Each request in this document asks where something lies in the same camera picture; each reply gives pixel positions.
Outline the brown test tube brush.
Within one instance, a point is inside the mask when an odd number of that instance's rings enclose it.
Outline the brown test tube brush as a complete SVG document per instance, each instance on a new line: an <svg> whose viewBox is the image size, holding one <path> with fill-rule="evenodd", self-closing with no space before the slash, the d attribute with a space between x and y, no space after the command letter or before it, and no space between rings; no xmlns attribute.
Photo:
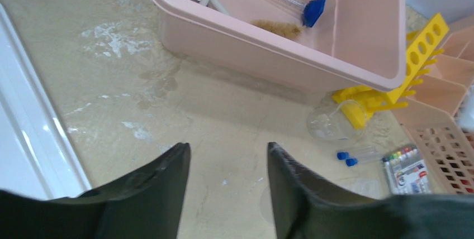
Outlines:
<svg viewBox="0 0 474 239"><path fill-rule="evenodd" d="M277 22L270 20L254 20L251 24L263 30L284 37L289 40L295 40L302 34L302 27L293 23Z"/></svg>

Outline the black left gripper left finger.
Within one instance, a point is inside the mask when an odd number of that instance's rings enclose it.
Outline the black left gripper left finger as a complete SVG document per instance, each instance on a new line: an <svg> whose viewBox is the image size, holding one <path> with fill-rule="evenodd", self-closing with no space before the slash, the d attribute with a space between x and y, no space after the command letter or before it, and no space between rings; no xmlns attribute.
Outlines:
<svg viewBox="0 0 474 239"><path fill-rule="evenodd" d="M75 198L37 200L1 191L1 237L176 238L190 161L190 145L178 143Z"/></svg>

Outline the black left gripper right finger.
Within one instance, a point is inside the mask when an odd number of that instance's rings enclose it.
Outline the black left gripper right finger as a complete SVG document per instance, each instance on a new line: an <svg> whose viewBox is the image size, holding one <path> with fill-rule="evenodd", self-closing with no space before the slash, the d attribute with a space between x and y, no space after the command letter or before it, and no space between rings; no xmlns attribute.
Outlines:
<svg viewBox="0 0 474 239"><path fill-rule="evenodd" d="M295 160L276 142L267 170L278 238L472 238L473 196L415 194L372 199Z"/></svg>

